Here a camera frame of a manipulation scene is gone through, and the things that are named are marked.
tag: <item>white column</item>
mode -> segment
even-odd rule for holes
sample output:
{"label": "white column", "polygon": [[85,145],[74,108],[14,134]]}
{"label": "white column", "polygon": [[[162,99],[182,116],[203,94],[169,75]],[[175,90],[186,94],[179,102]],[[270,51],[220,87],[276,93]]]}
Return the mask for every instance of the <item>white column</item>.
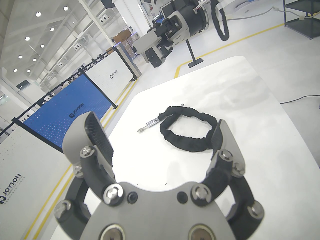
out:
{"label": "white column", "polygon": [[150,29],[149,23],[140,6],[140,0],[112,0],[128,26],[131,26],[140,37]]}

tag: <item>white tabletop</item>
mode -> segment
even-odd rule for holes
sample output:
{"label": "white tabletop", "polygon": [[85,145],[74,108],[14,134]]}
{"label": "white tabletop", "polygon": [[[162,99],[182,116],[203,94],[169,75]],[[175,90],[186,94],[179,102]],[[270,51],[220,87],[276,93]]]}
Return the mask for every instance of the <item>white tabletop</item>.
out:
{"label": "white tabletop", "polygon": [[[110,141],[117,182],[165,191],[188,181],[201,182],[212,151],[189,153],[165,141],[159,124],[137,130],[169,106],[184,104],[224,119],[246,162],[245,177],[265,209],[251,239],[319,239],[320,170],[302,137],[266,84],[244,57],[232,57],[139,93]],[[204,137],[210,126],[180,118],[175,134]],[[217,200],[226,215],[230,190]]]}

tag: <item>black cable sleeve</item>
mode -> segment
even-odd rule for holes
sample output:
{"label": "black cable sleeve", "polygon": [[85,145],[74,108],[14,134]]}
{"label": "black cable sleeve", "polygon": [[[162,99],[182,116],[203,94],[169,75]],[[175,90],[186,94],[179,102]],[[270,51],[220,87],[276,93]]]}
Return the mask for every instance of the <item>black cable sleeve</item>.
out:
{"label": "black cable sleeve", "polygon": [[[193,138],[193,137],[175,135],[171,130],[168,130],[168,128],[174,122],[176,122],[181,115],[184,115],[187,117],[194,116],[201,121],[206,121],[212,126],[212,129],[208,132],[207,136],[203,138]],[[164,136],[164,139],[167,140],[172,145],[174,145],[175,147],[185,151],[192,152],[192,153],[202,152],[207,149],[213,148],[211,143],[211,138],[218,124],[217,119],[214,118],[213,116],[206,113],[199,113],[197,110],[193,108],[182,107],[182,106],[170,106],[167,108],[167,110],[164,113],[161,113],[158,116],[158,119],[160,121],[165,119],[160,124],[160,132]]]}
{"label": "black cable sleeve", "polygon": [[213,24],[217,30],[219,37],[221,38],[222,41],[227,41],[230,38],[229,28],[228,28],[228,24],[227,24],[227,18],[224,13],[224,10],[221,9],[219,12],[222,16],[223,28],[224,28],[224,33],[225,33],[225,34],[223,34],[223,32],[220,28],[220,23],[217,18],[217,14],[216,14],[216,7],[218,4],[219,4],[218,0],[211,0],[211,16],[212,16]]}

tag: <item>white display panel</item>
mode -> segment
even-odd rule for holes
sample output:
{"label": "white display panel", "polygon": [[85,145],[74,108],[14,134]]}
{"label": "white display panel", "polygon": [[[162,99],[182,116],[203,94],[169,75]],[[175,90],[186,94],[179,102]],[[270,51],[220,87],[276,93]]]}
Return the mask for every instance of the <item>white display panel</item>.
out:
{"label": "white display panel", "polygon": [[117,52],[107,56],[86,74],[113,102],[133,77]]}
{"label": "white display panel", "polygon": [[19,127],[0,145],[0,239],[23,239],[70,166],[65,156]]}

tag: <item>black stand pole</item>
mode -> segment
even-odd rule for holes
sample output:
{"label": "black stand pole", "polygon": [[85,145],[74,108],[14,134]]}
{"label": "black stand pole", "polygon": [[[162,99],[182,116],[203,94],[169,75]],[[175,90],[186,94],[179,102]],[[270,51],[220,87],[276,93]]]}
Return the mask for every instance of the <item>black stand pole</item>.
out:
{"label": "black stand pole", "polygon": [[194,67],[194,66],[202,63],[202,62],[203,62],[203,59],[202,59],[202,58],[199,58],[199,59],[196,60],[196,58],[195,58],[195,56],[194,56],[194,54],[193,54],[192,48],[191,48],[191,46],[190,46],[189,40],[187,39],[185,42],[186,42],[186,44],[188,45],[188,48],[189,48],[191,57],[192,57],[192,59],[193,59],[193,62],[191,62],[190,64],[188,64],[189,68],[192,68],[192,67]]}

